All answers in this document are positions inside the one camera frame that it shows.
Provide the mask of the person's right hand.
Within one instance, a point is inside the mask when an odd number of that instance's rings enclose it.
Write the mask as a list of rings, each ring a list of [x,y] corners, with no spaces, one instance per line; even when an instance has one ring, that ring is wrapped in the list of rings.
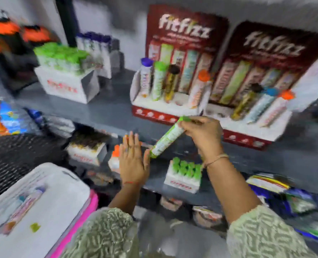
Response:
[[[221,144],[222,127],[218,120],[203,117],[199,135],[188,135],[196,145],[202,160],[212,159],[224,153]]]

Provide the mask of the person's left hand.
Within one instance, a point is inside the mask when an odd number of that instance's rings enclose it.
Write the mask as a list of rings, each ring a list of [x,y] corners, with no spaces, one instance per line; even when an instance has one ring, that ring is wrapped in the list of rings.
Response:
[[[124,185],[136,184],[142,187],[145,184],[149,173],[144,171],[144,156],[150,156],[150,150],[142,152],[139,135],[132,131],[126,134],[119,146],[119,170]]]

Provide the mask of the green capped white tube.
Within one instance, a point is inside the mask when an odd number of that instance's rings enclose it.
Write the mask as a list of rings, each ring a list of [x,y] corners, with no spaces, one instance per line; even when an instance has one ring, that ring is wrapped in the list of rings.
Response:
[[[184,129],[180,127],[181,121],[191,121],[190,117],[182,116],[178,121],[157,141],[150,151],[150,157],[155,159],[160,156],[180,135],[184,133]]]

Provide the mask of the person's left forearm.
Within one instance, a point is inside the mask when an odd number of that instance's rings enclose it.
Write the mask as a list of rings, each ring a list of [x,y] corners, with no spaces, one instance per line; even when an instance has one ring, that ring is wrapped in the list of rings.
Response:
[[[132,214],[140,188],[124,185],[108,207],[88,218],[60,258],[140,258],[138,225]]]

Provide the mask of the person's right forearm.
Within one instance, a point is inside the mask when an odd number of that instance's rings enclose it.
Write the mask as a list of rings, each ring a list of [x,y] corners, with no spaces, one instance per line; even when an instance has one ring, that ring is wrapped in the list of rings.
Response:
[[[233,258],[318,258],[293,227],[264,205],[227,159],[207,168],[229,223],[226,243]]]

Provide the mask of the orange capped tube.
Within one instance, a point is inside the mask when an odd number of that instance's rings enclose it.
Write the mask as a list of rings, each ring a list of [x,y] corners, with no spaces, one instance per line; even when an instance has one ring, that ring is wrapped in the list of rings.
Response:
[[[206,69],[198,72],[197,79],[194,81],[188,98],[188,107],[195,109],[199,106],[205,87],[210,83],[210,73]]]
[[[286,110],[290,100],[295,98],[295,93],[291,90],[285,90],[273,101],[273,103],[264,111],[258,120],[260,128],[270,127]]]

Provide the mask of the gold bangle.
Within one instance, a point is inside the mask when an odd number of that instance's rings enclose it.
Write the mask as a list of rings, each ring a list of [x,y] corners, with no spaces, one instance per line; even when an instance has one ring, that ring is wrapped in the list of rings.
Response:
[[[217,162],[221,159],[227,159],[229,161],[229,156],[225,153],[222,153],[222,154],[219,154],[219,155],[213,157],[211,160],[206,159],[203,161],[202,168],[207,169],[210,165],[214,164],[215,162]]]

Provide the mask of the white round tub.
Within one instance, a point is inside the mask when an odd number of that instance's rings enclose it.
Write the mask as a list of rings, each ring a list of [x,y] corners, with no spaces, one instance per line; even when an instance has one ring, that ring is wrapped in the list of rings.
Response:
[[[194,222],[204,228],[212,228],[222,224],[223,215],[205,206],[192,206]]]
[[[161,196],[160,205],[167,210],[176,212],[183,205],[183,201]]]

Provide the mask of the purple capped tube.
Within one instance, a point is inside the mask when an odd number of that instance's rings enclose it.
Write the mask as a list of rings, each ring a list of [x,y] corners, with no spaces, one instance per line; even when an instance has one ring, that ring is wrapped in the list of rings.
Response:
[[[150,95],[153,60],[144,57],[140,68],[140,95],[147,98]]]

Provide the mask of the blue capped tube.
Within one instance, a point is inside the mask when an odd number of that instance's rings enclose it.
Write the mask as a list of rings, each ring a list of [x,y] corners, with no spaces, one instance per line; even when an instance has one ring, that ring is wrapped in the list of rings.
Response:
[[[264,111],[273,103],[273,101],[277,98],[279,94],[279,90],[277,88],[269,88],[264,94],[260,97],[260,99],[256,102],[256,104],[252,107],[249,113],[246,115],[244,121],[246,124],[255,123],[260,116],[264,113]]]

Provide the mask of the red cardboard display stand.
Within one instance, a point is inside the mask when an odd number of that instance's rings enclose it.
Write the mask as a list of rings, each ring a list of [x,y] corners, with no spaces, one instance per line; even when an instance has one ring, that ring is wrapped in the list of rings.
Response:
[[[153,60],[150,95],[140,95],[140,69],[135,73],[131,88],[131,111],[135,117],[173,125],[181,116],[198,116],[206,108],[211,93],[212,68],[227,34],[229,22],[213,14],[191,12],[164,4],[150,5],[147,15],[146,54]],[[154,62],[176,64],[180,68],[174,97],[170,103],[162,96],[153,101]],[[210,83],[205,87],[200,104],[188,107],[191,87],[202,69],[210,73]]]
[[[293,115],[289,103],[299,97],[293,87],[317,59],[318,33],[242,22],[229,40],[204,115],[219,120],[225,142],[263,150],[285,132]],[[253,83],[263,87],[262,95],[269,88],[277,88],[278,96],[285,90],[295,93],[287,110],[268,128],[260,128],[259,119],[246,124],[245,117],[230,118]]]

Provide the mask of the heap of blue yellow packets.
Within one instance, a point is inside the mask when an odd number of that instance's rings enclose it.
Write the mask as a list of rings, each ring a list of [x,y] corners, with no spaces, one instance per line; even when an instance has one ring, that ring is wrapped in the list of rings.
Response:
[[[318,194],[293,186],[282,176],[259,173],[246,178],[258,198],[297,233],[318,241]]]

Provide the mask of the black mesh basket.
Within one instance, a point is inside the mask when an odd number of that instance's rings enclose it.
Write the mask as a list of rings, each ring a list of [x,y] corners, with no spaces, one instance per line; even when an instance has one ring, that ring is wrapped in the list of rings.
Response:
[[[32,169],[43,164],[62,165],[67,159],[64,141],[30,133],[0,137],[0,195]]]

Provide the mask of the cluster of green capped tubes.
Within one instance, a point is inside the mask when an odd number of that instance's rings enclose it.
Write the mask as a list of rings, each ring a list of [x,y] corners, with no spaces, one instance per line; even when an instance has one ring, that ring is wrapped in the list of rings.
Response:
[[[94,69],[90,53],[77,48],[48,42],[33,49],[40,66],[79,76]]]

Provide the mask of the orange and black bottles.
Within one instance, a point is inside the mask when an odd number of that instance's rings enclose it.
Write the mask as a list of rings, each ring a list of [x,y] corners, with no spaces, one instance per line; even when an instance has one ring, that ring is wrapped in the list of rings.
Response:
[[[58,36],[45,26],[16,22],[1,10],[0,67],[6,88],[16,92],[38,81],[34,69],[39,66],[34,49],[58,42]]]

